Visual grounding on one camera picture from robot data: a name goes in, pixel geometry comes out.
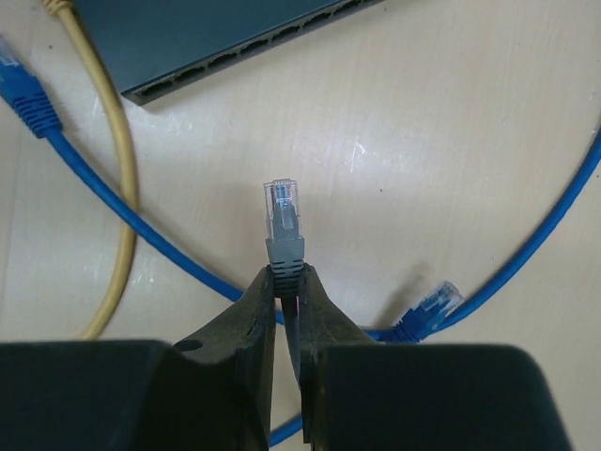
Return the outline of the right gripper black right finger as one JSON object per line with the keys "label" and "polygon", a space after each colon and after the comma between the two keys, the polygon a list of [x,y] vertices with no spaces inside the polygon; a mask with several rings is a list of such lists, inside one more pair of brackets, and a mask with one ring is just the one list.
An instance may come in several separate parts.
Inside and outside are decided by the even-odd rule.
{"label": "right gripper black right finger", "polygon": [[547,381],[504,345],[375,342],[300,276],[303,439],[315,450],[567,450]]}

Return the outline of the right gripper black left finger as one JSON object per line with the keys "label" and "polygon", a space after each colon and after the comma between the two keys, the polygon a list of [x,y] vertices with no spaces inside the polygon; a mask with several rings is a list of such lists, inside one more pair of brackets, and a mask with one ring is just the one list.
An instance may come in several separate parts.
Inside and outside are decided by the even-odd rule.
{"label": "right gripper black left finger", "polygon": [[176,344],[8,343],[1,348],[5,450],[265,450],[274,278]]}

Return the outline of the black network switch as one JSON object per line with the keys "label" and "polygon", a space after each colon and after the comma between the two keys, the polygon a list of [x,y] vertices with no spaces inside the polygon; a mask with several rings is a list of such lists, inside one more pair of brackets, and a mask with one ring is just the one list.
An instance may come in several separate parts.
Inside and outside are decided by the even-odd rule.
{"label": "black network switch", "polygon": [[144,105],[369,2],[77,1],[75,11],[117,92]]}

